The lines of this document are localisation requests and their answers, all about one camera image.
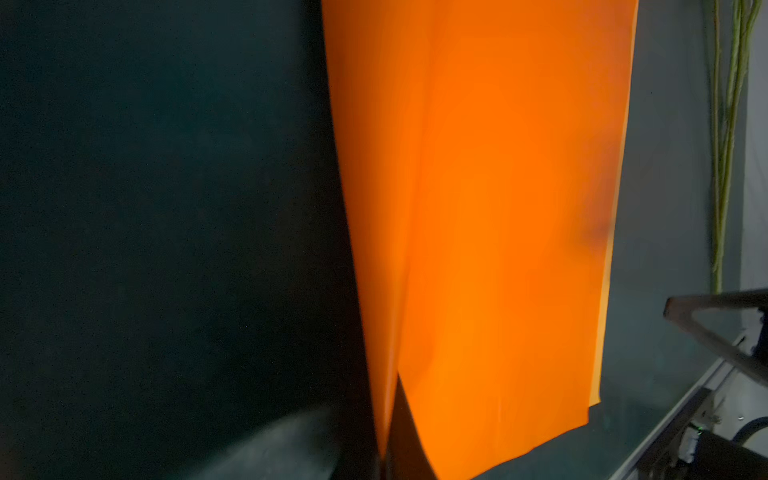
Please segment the aluminium front rail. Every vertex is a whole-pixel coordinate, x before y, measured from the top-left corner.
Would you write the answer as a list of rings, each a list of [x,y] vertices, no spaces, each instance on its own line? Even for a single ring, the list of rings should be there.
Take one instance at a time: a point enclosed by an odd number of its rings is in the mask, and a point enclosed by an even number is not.
[[[722,424],[722,405],[738,370],[719,359],[614,472],[613,479],[683,479],[698,438]]]

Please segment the orange wrapping paper sheet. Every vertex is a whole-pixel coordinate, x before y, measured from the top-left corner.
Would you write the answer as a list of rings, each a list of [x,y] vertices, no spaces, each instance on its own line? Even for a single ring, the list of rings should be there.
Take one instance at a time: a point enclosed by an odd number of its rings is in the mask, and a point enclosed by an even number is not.
[[[599,403],[637,11],[323,3],[387,478],[475,478]]]

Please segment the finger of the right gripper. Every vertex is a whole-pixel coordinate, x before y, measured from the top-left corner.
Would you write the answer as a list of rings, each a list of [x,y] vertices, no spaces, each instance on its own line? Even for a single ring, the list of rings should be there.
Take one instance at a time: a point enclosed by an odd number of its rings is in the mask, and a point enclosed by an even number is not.
[[[694,314],[705,310],[757,310],[761,330],[751,354],[747,355],[715,332],[702,326]],[[721,357],[757,384],[767,386],[767,290],[754,289],[722,294],[673,296],[666,300],[664,318],[696,342]]]

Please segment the pink fake flower spray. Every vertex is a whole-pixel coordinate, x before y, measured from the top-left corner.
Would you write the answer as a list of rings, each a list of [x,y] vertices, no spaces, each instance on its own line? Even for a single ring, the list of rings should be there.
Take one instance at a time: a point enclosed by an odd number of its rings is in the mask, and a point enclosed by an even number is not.
[[[724,255],[732,188],[736,129],[739,105],[749,70],[751,40],[762,0],[732,1],[731,40],[727,79],[722,77],[721,3],[713,1],[713,64],[710,78],[710,143],[712,154],[712,256],[710,288],[714,294],[723,291]]]

